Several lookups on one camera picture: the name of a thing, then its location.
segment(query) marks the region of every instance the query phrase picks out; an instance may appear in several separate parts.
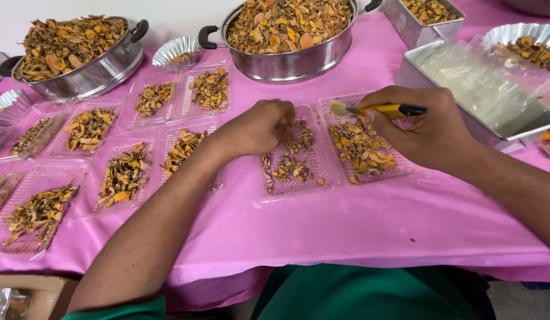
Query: pink tablecloth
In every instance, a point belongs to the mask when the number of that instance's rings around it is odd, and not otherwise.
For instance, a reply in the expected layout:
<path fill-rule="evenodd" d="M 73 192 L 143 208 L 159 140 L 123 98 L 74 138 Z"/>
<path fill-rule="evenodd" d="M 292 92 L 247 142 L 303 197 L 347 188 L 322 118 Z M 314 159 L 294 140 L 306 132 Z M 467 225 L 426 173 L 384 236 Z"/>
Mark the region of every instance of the pink tablecloth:
<path fill-rule="evenodd" d="M 454 2 L 468 15 L 459 39 L 507 23 L 550 23 L 550 19 L 524 15 L 496 0 Z M 393 84 L 406 47 L 385 16 L 358 17 L 353 39 L 349 53 L 335 69 L 304 83 L 260 84 L 233 71 L 232 108 L 220 116 L 221 122 L 262 98 L 315 105 L 322 97 Z M 154 48 L 146 50 L 147 58 L 136 76 L 156 71 L 150 65 L 154 52 Z M 230 60 L 230 56 L 218 49 L 207 52 L 204 60 Z M 128 80 L 107 96 L 126 95 L 132 82 Z M 19 85 L 4 79 L 0 92 L 15 87 Z M 549 160 L 535 146 L 513 156 L 550 171 Z M 244 157 L 222 171 L 224 189 L 201 210 L 163 288 L 169 311 L 245 300 L 261 290 L 272 266 L 285 264 L 449 264 L 500 279 L 550 281 L 550 250 L 496 202 L 441 172 L 356 187 L 343 185 L 261 205 L 254 197 L 260 186 L 249 171 L 256 164 L 256 158 Z M 43 259 L 0 258 L 0 273 L 83 274 L 129 215 L 88 219 L 73 226 L 64 223 Z"/>

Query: white wall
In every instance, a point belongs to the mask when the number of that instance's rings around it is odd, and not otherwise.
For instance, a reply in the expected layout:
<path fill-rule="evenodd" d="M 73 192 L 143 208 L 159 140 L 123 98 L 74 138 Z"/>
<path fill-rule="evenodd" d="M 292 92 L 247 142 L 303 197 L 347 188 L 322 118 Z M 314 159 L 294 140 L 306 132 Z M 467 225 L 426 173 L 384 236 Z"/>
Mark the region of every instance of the white wall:
<path fill-rule="evenodd" d="M 369 0 L 357 0 L 366 5 Z M 144 46 L 159 47 L 179 36 L 198 36 L 205 25 L 220 25 L 243 0 L 0 0 L 0 51 L 22 55 L 21 44 L 31 21 L 69 20 L 88 14 L 119 15 L 134 23 L 149 21 Z M 219 40 L 217 33 L 210 40 Z"/>

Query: aluminum foil cup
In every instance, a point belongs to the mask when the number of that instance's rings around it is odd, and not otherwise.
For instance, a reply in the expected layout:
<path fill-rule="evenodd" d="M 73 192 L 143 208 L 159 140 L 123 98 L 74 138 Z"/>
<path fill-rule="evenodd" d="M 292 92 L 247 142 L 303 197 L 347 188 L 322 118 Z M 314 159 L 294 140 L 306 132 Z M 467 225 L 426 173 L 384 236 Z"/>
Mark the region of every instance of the aluminum foil cup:
<path fill-rule="evenodd" d="M 18 122 L 32 105 L 22 89 L 12 89 L 0 95 L 0 126 L 7 127 Z"/>
<path fill-rule="evenodd" d="M 169 64 L 169 62 L 184 53 L 195 52 L 195 55 L 191 55 L 178 63 Z M 155 67 L 164 68 L 166 71 L 174 72 L 179 71 L 184 67 L 190 67 L 198 62 L 200 56 L 200 44 L 196 38 L 191 36 L 181 36 L 174 40 L 170 40 L 160 47 L 154 54 L 153 65 Z"/>
<path fill-rule="evenodd" d="M 518 38 L 531 35 L 535 43 L 543 43 L 550 49 L 550 25 L 537 23 L 516 23 L 515 25 L 500 25 L 490 30 L 485 39 L 492 43 L 508 45 L 515 43 Z"/>

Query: cardboard box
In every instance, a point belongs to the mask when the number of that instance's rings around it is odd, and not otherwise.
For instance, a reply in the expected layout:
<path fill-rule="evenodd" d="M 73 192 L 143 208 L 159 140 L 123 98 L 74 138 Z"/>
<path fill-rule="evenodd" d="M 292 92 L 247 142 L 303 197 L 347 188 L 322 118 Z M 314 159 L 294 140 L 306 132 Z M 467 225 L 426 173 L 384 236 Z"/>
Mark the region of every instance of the cardboard box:
<path fill-rule="evenodd" d="M 30 296 L 26 319 L 31 320 L 61 319 L 77 286 L 78 281 L 61 277 L 0 274 L 0 287 L 11 287 Z"/>

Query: pot handle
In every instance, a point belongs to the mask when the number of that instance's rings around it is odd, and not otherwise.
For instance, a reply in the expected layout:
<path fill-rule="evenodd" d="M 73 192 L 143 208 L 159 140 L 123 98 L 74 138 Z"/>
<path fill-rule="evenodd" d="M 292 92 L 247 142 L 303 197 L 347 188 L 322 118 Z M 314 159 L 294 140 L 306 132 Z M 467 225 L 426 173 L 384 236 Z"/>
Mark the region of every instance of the pot handle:
<path fill-rule="evenodd" d="M 204 49 L 217 49 L 218 47 L 228 47 L 225 44 L 217 44 L 215 42 L 211 42 L 208 40 L 208 36 L 210 33 L 214 33 L 217 30 L 220 30 L 216 25 L 207 25 L 203 27 L 200 32 L 198 33 L 198 43 L 200 43 L 200 47 Z"/>
<path fill-rule="evenodd" d="M 362 12 L 370 12 L 376 8 L 379 7 L 379 5 L 382 3 L 382 0 L 371 0 L 371 2 L 365 6 L 362 11 L 358 12 L 358 14 L 362 13 Z"/>
<path fill-rule="evenodd" d="M 0 64 L 0 76 L 1 77 L 10 77 L 12 76 L 12 69 L 16 66 L 24 56 L 15 56 L 10 57 Z"/>
<path fill-rule="evenodd" d="M 142 37 L 146 35 L 146 32 L 149 31 L 149 22 L 146 19 L 140 20 L 137 23 L 137 26 L 131 30 L 133 34 L 129 40 L 130 43 L 135 43 L 138 40 L 141 40 Z"/>

